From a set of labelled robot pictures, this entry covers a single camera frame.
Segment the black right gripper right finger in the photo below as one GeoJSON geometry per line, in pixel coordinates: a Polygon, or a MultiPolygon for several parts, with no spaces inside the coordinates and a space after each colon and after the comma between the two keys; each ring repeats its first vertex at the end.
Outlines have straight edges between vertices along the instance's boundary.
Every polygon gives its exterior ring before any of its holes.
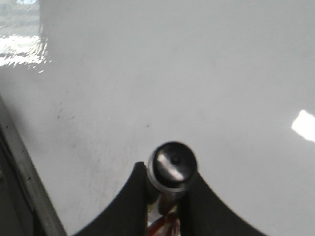
{"type": "Polygon", "coordinates": [[[196,170],[181,198],[183,236],[264,236],[265,233],[232,211],[196,170]]]}

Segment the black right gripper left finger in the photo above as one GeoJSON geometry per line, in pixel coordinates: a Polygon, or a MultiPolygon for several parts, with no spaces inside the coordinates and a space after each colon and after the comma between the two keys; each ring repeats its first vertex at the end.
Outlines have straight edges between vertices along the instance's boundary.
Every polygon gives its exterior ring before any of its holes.
{"type": "Polygon", "coordinates": [[[147,225],[146,167],[134,164],[118,195],[77,236],[143,236],[147,225]]]}

